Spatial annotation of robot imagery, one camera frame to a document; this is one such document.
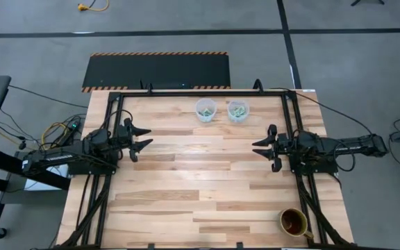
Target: brown cup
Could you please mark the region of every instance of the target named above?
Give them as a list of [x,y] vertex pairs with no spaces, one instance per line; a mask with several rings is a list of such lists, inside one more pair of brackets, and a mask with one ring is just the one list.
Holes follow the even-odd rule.
[[305,236],[313,239],[314,235],[308,230],[308,220],[302,211],[296,208],[282,210],[278,214],[281,230],[292,237]]

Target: clear plastic cup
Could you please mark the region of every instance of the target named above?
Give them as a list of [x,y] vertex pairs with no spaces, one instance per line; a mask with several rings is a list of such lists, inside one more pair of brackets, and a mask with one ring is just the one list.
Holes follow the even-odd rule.
[[246,101],[231,101],[228,104],[228,117],[232,122],[243,122],[249,115]]
[[202,98],[195,104],[195,113],[202,122],[210,122],[213,120],[217,112],[217,104],[209,98]]

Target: wooden table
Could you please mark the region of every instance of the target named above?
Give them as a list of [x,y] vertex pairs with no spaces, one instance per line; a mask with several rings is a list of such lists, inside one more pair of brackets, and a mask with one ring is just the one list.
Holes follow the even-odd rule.
[[[102,123],[108,93],[92,93],[83,136]],[[303,94],[317,99],[314,92]],[[304,129],[326,135],[319,106],[298,98]],[[273,173],[271,162],[251,151],[251,143],[265,138],[270,124],[277,125],[279,133],[286,132],[281,99],[214,97],[217,114],[208,124],[196,118],[194,105],[198,99],[125,98],[124,109],[133,114],[134,125],[152,130],[138,140],[152,138],[153,142],[137,163],[125,157],[118,164],[108,198],[102,247],[147,247],[148,243],[156,247],[235,247],[236,242],[243,242],[245,247],[306,246],[304,237],[287,236],[277,224],[279,211],[300,208],[288,160],[282,158],[282,170]],[[235,99],[244,99],[250,105],[250,115],[241,124],[233,124],[227,117],[226,103]],[[85,179],[72,179],[58,244],[75,229]],[[315,179],[323,213],[340,235],[352,242],[339,184],[328,174],[315,174]],[[319,242],[311,212],[310,217]],[[94,242],[97,216],[93,221],[89,243]]]

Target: black mat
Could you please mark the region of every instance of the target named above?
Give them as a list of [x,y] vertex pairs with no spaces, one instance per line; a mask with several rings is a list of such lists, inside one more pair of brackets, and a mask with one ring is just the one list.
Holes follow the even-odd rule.
[[83,82],[93,90],[229,88],[226,52],[94,53]]

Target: orange and black striped edge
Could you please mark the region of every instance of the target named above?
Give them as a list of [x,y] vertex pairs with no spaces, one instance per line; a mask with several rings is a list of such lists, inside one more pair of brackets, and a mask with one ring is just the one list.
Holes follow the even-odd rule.
[[127,90],[128,88],[125,86],[121,87],[83,87],[81,88],[81,92],[89,93],[94,90]]
[[[229,90],[229,86],[194,86],[195,90]],[[89,93],[94,90],[127,90],[127,87],[83,87],[81,92]]]
[[165,55],[228,55],[223,51],[197,51],[197,52],[110,52],[110,53],[92,53],[92,56],[165,56]]

